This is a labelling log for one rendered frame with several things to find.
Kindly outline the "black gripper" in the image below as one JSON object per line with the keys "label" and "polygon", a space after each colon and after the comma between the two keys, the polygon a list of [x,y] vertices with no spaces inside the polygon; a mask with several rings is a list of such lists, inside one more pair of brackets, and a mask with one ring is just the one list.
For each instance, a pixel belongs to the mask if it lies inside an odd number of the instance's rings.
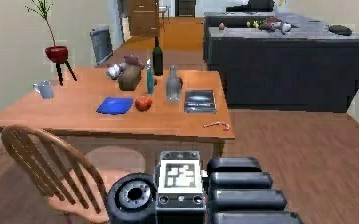
{"label": "black gripper", "polygon": [[120,178],[106,199],[110,224],[155,224],[155,194],[151,174],[131,173]]}

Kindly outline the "brown wooden spindle chair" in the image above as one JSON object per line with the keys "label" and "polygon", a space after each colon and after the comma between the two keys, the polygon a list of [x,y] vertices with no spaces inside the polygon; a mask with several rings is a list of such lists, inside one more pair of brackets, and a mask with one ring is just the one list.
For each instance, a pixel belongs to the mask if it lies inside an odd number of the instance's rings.
{"label": "brown wooden spindle chair", "polygon": [[41,129],[9,125],[1,140],[50,207],[87,224],[109,224],[107,193],[124,171],[95,167],[79,150]]}

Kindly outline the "blue cloth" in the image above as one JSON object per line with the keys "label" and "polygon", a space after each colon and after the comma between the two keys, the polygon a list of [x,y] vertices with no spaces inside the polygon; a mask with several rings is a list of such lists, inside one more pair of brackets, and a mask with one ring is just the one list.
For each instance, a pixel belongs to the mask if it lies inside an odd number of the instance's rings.
{"label": "blue cloth", "polygon": [[130,97],[107,97],[99,105],[96,112],[101,114],[125,114],[133,105],[133,99]]}

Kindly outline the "red apple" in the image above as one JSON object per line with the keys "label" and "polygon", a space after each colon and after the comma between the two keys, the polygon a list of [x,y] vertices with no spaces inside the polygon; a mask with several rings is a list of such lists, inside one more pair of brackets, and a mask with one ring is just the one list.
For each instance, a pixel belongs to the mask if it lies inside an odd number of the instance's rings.
{"label": "red apple", "polygon": [[152,106],[152,99],[149,98],[149,97],[145,97],[145,96],[142,96],[142,97],[138,97],[136,100],[135,100],[135,108],[140,111],[140,112],[145,112],[145,111],[148,111],[151,106]]}

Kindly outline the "brown wooden dining table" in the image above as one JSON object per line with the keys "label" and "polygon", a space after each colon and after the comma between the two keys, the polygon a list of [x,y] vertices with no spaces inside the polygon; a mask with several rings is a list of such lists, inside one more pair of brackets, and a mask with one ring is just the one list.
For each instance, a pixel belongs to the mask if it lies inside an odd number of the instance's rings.
{"label": "brown wooden dining table", "polygon": [[176,141],[183,148],[197,143],[213,147],[203,149],[204,161],[220,156],[225,143],[233,140],[233,130],[221,126],[203,128],[204,124],[222,121],[230,124],[223,88],[217,72],[180,70],[183,89],[212,90],[217,112],[186,113],[181,102],[171,104],[165,96],[165,75],[157,78],[152,94],[152,107],[146,112],[130,109],[124,115],[102,115],[96,112],[102,101],[109,97],[137,98],[147,94],[146,80],[142,79],[134,91],[121,91],[107,78],[103,68],[77,67],[78,79],[67,78],[64,85],[53,87],[54,97],[44,100],[30,92],[0,112],[0,130],[10,124],[21,124],[45,129],[58,136],[89,136],[110,139]]}

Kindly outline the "red white candy cane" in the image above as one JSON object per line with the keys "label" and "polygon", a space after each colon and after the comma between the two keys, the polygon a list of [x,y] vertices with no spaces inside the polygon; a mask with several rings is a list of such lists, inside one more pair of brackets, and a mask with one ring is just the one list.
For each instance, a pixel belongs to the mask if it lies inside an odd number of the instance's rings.
{"label": "red white candy cane", "polygon": [[204,124],[203,128],[209,128],[209,127],[213,127],[213,126],[222,126],[223,131],[229,131],[230,130],[230,125],[228,123],[225,123],[225,122],[222,122],[222,121],[216,121],[216,122],[213,122],[213,123]]}

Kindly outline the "clear glass bottle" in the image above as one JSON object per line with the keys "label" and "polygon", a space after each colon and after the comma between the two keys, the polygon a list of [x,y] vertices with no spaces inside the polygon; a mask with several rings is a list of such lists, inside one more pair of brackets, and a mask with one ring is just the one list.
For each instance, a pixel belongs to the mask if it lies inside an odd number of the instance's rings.
{"label": "clear glass bottle", "polygon": [[181,85],[177,76],[177,68],[172,65],[169,69],[169,76],[166,80],[166,98],[170,103],[177,103],[180,100]]}

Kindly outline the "teal slim bottle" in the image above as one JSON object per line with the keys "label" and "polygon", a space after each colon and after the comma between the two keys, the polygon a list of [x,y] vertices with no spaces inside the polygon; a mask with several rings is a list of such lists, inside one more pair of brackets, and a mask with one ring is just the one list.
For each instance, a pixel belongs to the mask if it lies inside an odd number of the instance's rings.
{"label": "teal slim bottle", "polygon": [[154,91],[154,78],[151,69],[151,59],[148,59],[146,62],[146,78],[147,78],[147,93],[151,95],[153,94]]}

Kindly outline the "white crumpled paper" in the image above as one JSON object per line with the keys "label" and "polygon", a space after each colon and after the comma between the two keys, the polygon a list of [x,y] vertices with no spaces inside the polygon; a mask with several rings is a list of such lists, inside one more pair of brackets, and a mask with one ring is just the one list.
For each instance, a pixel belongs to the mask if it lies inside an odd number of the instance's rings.
{"label": "white crumpled paper", "polygon": [[126,68],[127,64],[125,62],[113,64],[107,67],[106,73],[109,78],[116,80]]}

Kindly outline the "grey framed picture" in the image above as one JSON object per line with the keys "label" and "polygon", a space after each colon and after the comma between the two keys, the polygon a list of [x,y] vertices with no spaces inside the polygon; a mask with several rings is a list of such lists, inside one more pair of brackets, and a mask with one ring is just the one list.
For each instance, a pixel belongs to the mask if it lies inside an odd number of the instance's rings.
{"label": "grey framed picture", "polygon": [[101,65],[112,56],[112,42],[108,26],[94,28],[90,31],[90,38],[97,65]]}

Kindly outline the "brown wooden cabinet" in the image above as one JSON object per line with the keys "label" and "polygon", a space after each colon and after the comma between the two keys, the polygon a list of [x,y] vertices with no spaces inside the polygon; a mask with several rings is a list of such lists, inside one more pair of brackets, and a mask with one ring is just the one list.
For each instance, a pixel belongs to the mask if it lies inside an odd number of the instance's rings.
{"label": "brown wooden cabinet", "polygon": [[158,6],[158,0],[130,0],[128,16],[132,36],[155,37],[159,35]]}

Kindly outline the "dark doorway cabinet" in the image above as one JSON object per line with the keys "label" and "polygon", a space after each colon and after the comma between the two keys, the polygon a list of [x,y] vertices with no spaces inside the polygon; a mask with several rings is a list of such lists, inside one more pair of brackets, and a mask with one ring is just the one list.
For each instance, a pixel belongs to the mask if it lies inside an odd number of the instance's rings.
{"label": "dark doorway cabinet", "polygon": [[175,0],[176,17],[194,17],[196,0]]}

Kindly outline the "dark kitchen island counter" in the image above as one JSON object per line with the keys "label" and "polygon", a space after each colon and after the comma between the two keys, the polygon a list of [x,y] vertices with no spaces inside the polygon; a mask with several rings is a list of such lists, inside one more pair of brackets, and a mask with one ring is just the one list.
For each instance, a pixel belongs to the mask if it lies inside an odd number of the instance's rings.
{"label": "dark kitchen island counter", "polygon": [[[291,30],[246,25],[268,17]],[[232,107],[344,113],[359,88],[359,33],[337,35],[294,13],[206,13],[203,59],[219,72]]]}

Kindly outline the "dark red brown bowl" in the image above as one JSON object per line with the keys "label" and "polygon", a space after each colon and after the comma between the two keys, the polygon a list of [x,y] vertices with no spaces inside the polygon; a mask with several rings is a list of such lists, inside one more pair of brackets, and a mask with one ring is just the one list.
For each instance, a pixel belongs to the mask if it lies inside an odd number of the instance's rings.
{"label": "dark red brown bowl", "polygon": [[259,30],[267,32],[275,32],[282,27],[282,21],[275,17],[268,17],[264,23],[259,25]]}

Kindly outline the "black flat pan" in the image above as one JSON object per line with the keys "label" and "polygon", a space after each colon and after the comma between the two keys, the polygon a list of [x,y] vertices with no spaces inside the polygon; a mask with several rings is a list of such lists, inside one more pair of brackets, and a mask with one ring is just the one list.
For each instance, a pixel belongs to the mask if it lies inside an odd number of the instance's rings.
{"label": "black flat pan", "polygon": [[341,36],[351,36],[352,35],[352,30],[343,25],[330,25],[328,27],[328,30],[331,33],[341,35]]}

